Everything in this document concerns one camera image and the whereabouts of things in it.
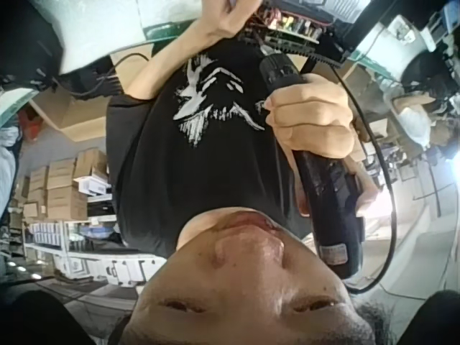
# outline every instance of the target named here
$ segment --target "white box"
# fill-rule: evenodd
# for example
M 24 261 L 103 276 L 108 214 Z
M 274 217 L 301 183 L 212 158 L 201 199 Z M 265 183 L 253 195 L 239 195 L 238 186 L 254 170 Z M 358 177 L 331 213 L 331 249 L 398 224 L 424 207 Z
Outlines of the white box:
M 89 196 L 102 196 L 107 194 L 107 184 L 90 176 L 78 182 L 78 191 Z

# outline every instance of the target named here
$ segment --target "rotary tool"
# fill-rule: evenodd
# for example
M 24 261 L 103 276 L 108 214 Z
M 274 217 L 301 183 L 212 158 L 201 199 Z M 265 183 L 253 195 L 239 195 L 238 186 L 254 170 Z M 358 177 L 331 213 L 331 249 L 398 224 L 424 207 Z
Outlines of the rotary tool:
M 260 72 L 270 93 L 306 83 L 287 55 L 258 40 L 266 55 Z M 362 268 L 365 235 L 364 219 L 356 216 L 360 196 L 356 178 L 341 160 L 300 151 L 294 158 L 308 197 L 318 256 L 342 280 L 350 278 Z

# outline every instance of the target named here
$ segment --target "light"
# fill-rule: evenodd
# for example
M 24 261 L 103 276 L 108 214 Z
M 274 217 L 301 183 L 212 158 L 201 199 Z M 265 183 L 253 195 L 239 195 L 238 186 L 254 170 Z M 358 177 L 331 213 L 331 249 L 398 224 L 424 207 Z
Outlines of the light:
M 454 172 L 454 177 L 460 183 L 460 152 L 452 159 L 452 170 Z
M 365 211 L 366 218 L 388 217 L 393 212 L 393 205 L 388 189 L 385 187 L 377 196 L 374 203 Z

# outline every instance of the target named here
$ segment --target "mouth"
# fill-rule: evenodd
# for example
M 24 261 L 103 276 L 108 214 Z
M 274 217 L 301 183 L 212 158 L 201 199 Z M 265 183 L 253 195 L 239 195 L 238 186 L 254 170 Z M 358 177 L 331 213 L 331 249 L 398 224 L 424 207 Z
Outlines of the mouth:
M 235 229 L 242 226 L 256 226 L 271 235 L 275 235 L 281 231 L 280 227 L 270 218 L 255 211 L 242 211 L 233 214 L 231 218 L 219 229 L 219 231 Z

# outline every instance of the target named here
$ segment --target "label on tool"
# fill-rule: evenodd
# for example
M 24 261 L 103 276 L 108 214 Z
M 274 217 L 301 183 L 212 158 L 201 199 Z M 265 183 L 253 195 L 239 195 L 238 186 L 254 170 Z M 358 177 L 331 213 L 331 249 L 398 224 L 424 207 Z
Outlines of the label on tool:
M 330 266 L 343 265 L 348 262 L 348 251 L 345 244 L 331 247 L 319 247 L 321 259 Z

